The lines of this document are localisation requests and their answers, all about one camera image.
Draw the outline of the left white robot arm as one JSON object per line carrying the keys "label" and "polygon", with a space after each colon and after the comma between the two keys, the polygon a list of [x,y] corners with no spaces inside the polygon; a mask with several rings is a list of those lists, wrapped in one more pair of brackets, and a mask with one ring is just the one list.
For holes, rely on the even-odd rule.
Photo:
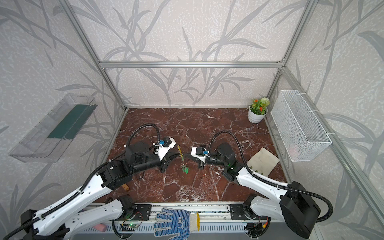
{"label": "left white robot arm", "polygon": [[[146,127],[156,130],[157,141],[152,146],[143,142],[132,145],[130,141],[133,137]],[[89,211],[83,211],[84,207],[130,182],[135,174],[152,168],[165,172],[178,156],[177,153],[170,152],[175,145],[176,141],[172,137],[161,138],[160,130],[155,124],[147,123],[138,127],[131,134],[121,154],[97,167],[79,188],[56,203],[39,211],[25,211],[21,215],[21,226],[4,238],[8,240],[21,231],[26,232],[23,237],[25,240],[70,238],[75,231],[88,227],[80,219],[82,214],[90,214]]]}

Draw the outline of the metal keyring with green tags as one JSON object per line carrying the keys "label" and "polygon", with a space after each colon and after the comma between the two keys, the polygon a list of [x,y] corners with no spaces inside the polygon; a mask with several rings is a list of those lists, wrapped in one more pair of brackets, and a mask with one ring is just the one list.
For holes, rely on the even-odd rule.
{"label": "metal keyring with green tags", "polygon": [[180,158],[182,160],[182,164],[181,164],[181,167],[182,167],[182,171],[185,173],[185,174],[188,174],[189,173],[189,167],[187,166],[187,164],[185,163],[185,158],[184,158],[184,155],[182,153],[182,150],[181,150],[181,147],[179,145],[177,145],[178,147],[178,150],[179,150],[179,154],[180,154]]}

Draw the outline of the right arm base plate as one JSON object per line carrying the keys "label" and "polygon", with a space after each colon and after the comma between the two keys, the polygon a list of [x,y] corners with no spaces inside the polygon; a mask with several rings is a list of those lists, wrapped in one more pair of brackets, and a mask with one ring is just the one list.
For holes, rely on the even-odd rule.
{"label": "right arm base plate", "polygon": [[255,220],[259,218],[248,205],[244,204],[230,204],[228,211],[231,220]]}

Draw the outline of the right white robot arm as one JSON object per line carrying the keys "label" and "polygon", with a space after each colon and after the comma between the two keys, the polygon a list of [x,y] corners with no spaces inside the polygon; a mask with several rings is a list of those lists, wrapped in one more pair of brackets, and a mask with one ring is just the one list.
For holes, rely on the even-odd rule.
{"label": "right white robot arm", "polygon": [[275,181],[251,170],[242,150],[239,151],[240,161],[228,143],[222,143],[212,151],[214,141],[222,134],[235,136],[230,131],[220,131],[213,136],[207,147],[193,147],[189,154],[182,155],[197,162],[200,169],[206,165],[222,166],[222,175],[227,181],[256,191],[257,195],[251,197],[246,204],[251,211],[250,219],[265,216],[284,221],[295,234],[307,239],[316,223],[324,222],[332,216],[334,207],[330,200],[307,191],[298,182],[288,184]]}

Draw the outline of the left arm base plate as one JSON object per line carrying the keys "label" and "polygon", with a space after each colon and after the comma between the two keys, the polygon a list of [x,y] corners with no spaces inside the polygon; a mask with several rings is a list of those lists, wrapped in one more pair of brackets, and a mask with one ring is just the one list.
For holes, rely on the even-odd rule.
{"label": "left arm base plate", "polygon": [[148,221],[151,215],[151,204],[139,204],[136,205],[136,209],[132,215],[128,218],[130,221]]}

